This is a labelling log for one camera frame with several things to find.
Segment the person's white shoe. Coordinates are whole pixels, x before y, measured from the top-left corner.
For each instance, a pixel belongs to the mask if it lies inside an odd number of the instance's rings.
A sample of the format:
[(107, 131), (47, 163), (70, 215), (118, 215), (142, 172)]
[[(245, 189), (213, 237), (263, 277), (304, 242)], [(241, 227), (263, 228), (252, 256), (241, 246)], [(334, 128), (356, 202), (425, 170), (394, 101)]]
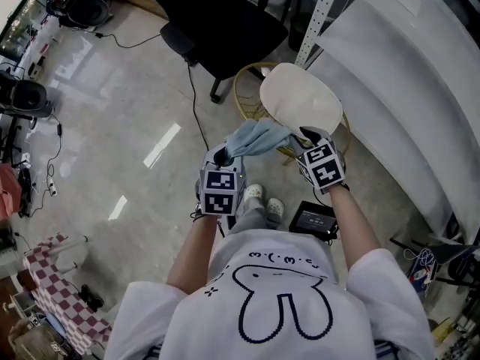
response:
[(263, 204), (264, 188), (261, 184), (251, 184), (244, 191), (244, 204)]
[(277, 198), (270, 198), (266, 204), (266, 211), (269, 215), (282, 218), (284, 215), (284, 204)]

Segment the white metal shelf rack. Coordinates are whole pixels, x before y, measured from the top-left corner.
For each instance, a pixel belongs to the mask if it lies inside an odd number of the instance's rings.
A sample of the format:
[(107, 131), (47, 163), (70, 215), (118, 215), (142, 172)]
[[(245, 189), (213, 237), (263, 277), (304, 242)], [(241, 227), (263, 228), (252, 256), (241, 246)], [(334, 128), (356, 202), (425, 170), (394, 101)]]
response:
[(317, 0), (296, 64), (431, 230), (480, 233), (480, 49), (443, 0)]

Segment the white shirt with rabbit print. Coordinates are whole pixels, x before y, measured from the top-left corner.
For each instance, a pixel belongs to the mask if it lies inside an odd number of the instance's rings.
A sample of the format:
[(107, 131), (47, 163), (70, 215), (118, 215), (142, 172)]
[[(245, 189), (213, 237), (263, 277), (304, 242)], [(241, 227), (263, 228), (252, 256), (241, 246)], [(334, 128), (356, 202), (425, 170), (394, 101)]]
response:
[(377, 341), (403, 360), (434, 360), (415, 290), (385, 249), (339, 286), (328, 248), (309, 235), (251, 229), (215, 248), (208, 281), (187, 294), (131, 283), (105, 360), (376, 360)]

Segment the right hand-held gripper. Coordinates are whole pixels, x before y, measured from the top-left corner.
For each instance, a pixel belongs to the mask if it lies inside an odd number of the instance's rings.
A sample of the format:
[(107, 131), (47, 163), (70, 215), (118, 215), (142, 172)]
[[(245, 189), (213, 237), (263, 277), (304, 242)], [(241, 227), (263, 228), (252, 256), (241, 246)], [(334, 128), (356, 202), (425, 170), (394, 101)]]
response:
[(324, 138), (324, 130), (318, 127), (301, 126), (302, 137), (289, 135), (289, 144), (298, 154), (295, 158), (301, 175), (314, 189), (322, 194), (333, 185), (344, 183), (344, 164), (332, 141)]

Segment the white floor tape strip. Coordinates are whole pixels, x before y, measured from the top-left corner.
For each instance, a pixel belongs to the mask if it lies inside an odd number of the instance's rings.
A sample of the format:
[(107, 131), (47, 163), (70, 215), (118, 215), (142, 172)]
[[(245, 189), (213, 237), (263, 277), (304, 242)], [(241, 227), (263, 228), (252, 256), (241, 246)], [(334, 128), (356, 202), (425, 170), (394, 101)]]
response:
[(143, 164), (147, 168), (151, 169), (156, 164), (160, 156), (164, 153), (164, 150), (172, 142), (172, 140), (176, 137), (177, 133), (181, 129), (182, 128), (179, 124), (172, 124), (172, 126), (166, 131), (166, 133), (154, 144), (153, 149), (143, 160)]

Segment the person's grey trousers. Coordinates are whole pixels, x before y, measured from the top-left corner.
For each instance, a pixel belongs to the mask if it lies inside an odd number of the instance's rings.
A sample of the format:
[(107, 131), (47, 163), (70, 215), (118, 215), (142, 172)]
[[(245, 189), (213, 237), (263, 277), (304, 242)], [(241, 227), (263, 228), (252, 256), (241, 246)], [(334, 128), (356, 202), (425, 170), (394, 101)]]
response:
[(268, 214), (266, 204), (251, 203), (243, 205), (242, 213), (233, 228), (227, 233), (233, 235), (248, 230), (276, 230), (283, 223), (284, 216), (279, 218)]

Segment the person's right forearm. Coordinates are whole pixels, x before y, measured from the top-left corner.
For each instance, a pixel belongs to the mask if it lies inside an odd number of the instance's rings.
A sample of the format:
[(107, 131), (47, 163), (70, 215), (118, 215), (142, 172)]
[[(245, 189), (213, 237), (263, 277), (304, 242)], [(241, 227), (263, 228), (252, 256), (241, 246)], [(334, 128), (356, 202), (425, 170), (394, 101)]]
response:
[(359, 267), (358, 262), (363, 263), (373, 257), (373, 252), (381, 250), (381, 245), (353, 195), (338, 184), (331, 186), (328, 192), (340, 228), (340, 240), (350, 277)]

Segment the light blue clothes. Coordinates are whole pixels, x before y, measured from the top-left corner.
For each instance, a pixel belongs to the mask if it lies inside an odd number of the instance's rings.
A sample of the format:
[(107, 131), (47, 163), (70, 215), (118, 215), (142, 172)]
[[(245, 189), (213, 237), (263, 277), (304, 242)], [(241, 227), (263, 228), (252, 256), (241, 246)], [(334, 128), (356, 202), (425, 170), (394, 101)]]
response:
[(247, 120), (226, 137), (226, 156), (229, 159), (263, 155), (287, 146), (293, 132), (271, 118)]

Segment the black screen device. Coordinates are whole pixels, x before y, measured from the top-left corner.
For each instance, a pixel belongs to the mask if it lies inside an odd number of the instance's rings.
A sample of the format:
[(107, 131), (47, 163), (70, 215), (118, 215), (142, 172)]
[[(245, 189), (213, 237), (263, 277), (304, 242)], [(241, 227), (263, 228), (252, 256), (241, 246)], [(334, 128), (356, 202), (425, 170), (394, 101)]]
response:
[(302, 201), (289, 224), (289, 231), (330, 242), (338, 238), (338, 221), (332, 207)]

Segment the person's left forearm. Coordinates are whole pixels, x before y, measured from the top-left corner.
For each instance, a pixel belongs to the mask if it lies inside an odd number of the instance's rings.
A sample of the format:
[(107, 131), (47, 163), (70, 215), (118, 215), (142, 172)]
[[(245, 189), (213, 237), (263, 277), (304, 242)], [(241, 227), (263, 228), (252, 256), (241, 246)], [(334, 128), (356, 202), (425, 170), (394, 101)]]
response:
[(166, 279), (166, 284), (190, 295), (207, 283), (217, 232), (217, 218), (203, 215), (190, 228)]

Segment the black office chair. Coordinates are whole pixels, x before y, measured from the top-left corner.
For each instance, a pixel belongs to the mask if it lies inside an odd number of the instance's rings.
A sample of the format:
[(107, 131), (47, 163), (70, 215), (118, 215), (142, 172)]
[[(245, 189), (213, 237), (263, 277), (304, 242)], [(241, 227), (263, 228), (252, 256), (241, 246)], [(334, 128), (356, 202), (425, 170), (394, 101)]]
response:
[(222, 81), (262, 61), (287, 37), (287, 28), (248, 0), (155, 0), (168, 22), (160, 30), (166, 44), (188, 65), (199, 64), (213, 77), (210, 98)]

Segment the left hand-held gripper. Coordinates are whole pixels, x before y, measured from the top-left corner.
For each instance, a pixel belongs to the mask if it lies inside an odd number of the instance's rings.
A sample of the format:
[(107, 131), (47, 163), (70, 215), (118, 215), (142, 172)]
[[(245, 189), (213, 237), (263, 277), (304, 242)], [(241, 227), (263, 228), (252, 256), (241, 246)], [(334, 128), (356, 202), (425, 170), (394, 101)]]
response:
[(197, 198), (203, 214), (235, 216), (246, 185), (243, 157), (229, 157), (226, 145), (205, 153), (197, 181)]

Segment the gold wire chair white cushion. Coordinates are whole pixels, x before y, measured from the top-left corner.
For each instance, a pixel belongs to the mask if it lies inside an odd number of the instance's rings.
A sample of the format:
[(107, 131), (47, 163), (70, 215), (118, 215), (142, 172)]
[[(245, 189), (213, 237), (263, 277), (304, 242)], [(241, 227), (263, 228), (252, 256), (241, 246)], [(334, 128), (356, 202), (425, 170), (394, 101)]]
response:
[[(301, 126), (321, 128), (331, 136), (338, 125), (344, 121), (342, 104), (334, 92), (312, 73), (291, 63), (260, 63), (263, 81), (259, 86), (259, 100), (254, 104), (240, 101), (240, 94), (235, 96), (238, 108), (246, 120), (258, 121), (270, 118), (280, 125), (288, 127), (301, 139)], [(289, 158), (295, 158), (289, 144), (276, 148)]]

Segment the red white checked tablecloth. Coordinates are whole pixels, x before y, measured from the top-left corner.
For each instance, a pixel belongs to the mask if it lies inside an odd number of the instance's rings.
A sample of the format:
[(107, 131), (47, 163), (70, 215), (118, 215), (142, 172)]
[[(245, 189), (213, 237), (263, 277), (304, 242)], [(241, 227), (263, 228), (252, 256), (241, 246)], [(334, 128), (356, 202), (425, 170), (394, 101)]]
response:
[(57, 265), (60, 253), (86, 241), (86, 238), (74, 241), (56, 234), (28, 250), (23, 258), (35, 283), (31, 293), (38, 307), (59, 321), (67, 341), (80, 355), (90, 353), (93, 344), (106, 344), (112, 332), (111, 325), (93, 311), (67, 281), (68, 270)]

